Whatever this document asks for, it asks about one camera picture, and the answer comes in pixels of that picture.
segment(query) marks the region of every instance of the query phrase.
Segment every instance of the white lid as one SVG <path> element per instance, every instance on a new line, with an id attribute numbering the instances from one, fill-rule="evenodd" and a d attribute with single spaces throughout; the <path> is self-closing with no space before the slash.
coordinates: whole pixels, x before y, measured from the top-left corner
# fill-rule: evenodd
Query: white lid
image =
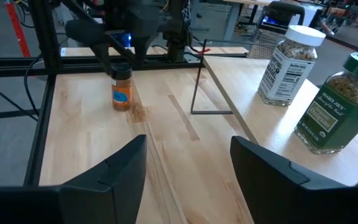
<path id="1" fill-rule="evenodd" d="M 285 33 L 285 37 L 300 44 L 317 47 L 323 43 L 326 35 L 307 26 L 290 25 Z"/>

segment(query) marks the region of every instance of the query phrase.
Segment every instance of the nutrition facts label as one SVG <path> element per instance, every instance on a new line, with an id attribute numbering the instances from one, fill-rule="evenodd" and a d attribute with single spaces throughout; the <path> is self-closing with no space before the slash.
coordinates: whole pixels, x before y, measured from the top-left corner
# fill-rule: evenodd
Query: nutrition facts label
<path id="1" fill-rule="evenodd" d="M 262 91 L 274 100 L 292 100 L 314 62 L 294 60 L 275 49 L 260 83 Z"/>

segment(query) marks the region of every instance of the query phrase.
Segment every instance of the seasoning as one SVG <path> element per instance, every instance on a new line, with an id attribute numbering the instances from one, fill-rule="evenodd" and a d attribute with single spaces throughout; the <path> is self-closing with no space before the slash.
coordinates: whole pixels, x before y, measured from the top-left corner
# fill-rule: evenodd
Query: seasoning
<path id="1" fill-rule="evenodd" d="M 321 87 L 295 134 L 315 154 L 339 152 L 358 134 L 358 53 Z"/>
<path id="2" fill-rule="evenodd" d="M 258 88 L 264 103 L 278 106 L 292 103 L 317 59 L 315 47 L 325 37 L 310 27 L 288 26 L 285 40 L 273 51 Z"/>
<path id="3" fill-rule="evenodd" d="M 126 111 L 132 104 L 132 68 L 128 63 L 112 66 L 111 74 L 112 107 Z"/>

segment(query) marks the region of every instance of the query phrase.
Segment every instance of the wooden table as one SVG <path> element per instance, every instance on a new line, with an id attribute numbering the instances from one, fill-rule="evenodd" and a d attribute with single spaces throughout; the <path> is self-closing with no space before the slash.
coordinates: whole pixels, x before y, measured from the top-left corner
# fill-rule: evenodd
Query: wooden table
<path id="1" fill-rule="evenodd" d="M 65 55 L 92 53 L 66 49 Z M 233 115 L 190 115 L 197 69 L 133 75 L 135 106 L 128 112 L 113 110 L 105 74 L 57 76 L 40 185 L 64 183 L 146 134 L 147 175 L 138 223 L 253 223 L 229 155 L 231 136 L 245 134 Z M 206 69 L 202 76 L 198 109 L 228 108 Z"/>
<path id="2" fill-rule="evenodd" d="M 358 183 L 358 135 L 337 154 L 312 154 L 293 134 L 318 88 L 306 80 L 289 107 L 266 105 L 257 89 L 268 60 L 205 56 L 204 64 L 249 140 L 345 185 Z"/>
<path id="3" fill-rule="evenodd" d="M 255 14 L 258 10 L 258 6 L 268 6 L 272 1 L 276 0 L 223 0 L 227 3 L 231 3 L 231 9 L 229 17 L 226 20 L 226 28 L 223 39 L 231 40 L 233 37 L 234 27 L 236 26 L 237 19 L 239 17 L 240 8 L 243 4 L 254 5 L 251 16 L 249 19 L 250 23 L 254 22 Z"/>

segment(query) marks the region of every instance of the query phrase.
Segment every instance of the gray floor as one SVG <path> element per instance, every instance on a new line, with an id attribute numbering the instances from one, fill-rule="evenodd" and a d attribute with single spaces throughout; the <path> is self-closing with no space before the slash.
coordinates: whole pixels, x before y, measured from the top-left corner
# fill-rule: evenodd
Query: gray floor
<path id="1" fill-rule="evenodd" d="M 195 36 L 200 40 L 205 38 L 221 39 L 229 10 L 230 6 L 226 5 L 202 4 L 200 14 L 203 18 L 198 19 L 197 24 L 209 27 L 210 30 L 208 32 L 194 31 Z M 25 27 L 23 27 L 23 30 L 31 55 L 38 55 L 40 51 L 34 30 Z M 358 28 L 342 28 L 338 36 L 344 40 L 349 40 L 352 44 L 358 45 Z M 59 41 L 64 38 L 64 35 L 58 36 Z M 234 34 L 233 40 L 249 41 L 247 37 L 243 37 L 240 34 Z M 155 40 L 154 44 L 165 45 L 165 42 L 160 37 Z M 341 69 L 341 65 L 349 53 L 350 51 L 343 47 L 325 41 L 318 48 L 319 58 L 309 79 L 315 85 L 321 85 L 327 76 Z M 22 54 L 5 5 L 3 1 L 0 1 L 0 57 L 21 56 Z M 29 78 L 29 86 L 35 104 L 39 107 L 45 83 L 37 78 Z M 0 78 L 0 90 L 21 107 L 30 109 L 22 78 Z M 0 111 L 14 109 L 13 106 L 0 97 Z M 23 183 L 35 125 L 36 123 L 27 117 L 0 119 L 0 185 L 21 185 Z"/>

